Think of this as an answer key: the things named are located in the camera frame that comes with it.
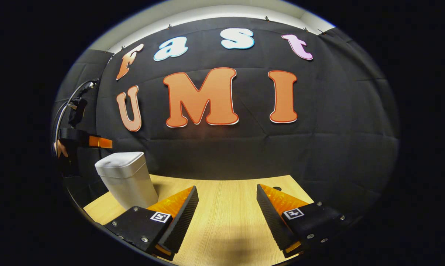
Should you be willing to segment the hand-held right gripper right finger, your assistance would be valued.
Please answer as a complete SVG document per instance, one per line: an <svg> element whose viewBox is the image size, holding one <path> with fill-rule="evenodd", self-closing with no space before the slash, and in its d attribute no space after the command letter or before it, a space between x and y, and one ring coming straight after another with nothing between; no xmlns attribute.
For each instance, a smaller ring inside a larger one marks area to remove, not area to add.
<svg viewBox="0 0 445 266"><path fill-rule="evenodd" d="M308 203L264 184L257 185L256 198L278 248L287 259L320 249L357 221L357 217L322 202Z"/></svg>

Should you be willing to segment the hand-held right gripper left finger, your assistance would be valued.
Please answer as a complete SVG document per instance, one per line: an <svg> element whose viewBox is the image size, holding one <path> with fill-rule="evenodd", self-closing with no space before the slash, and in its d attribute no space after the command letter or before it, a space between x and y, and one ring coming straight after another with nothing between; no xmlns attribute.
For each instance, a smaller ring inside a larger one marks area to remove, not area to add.
<svg viewBox="0 0 445 266"><path fill-rule="evenodd" d="M198 202L197 187L191 186L150 207L131 207L104 227L140 251L172 261Z"/></svg>

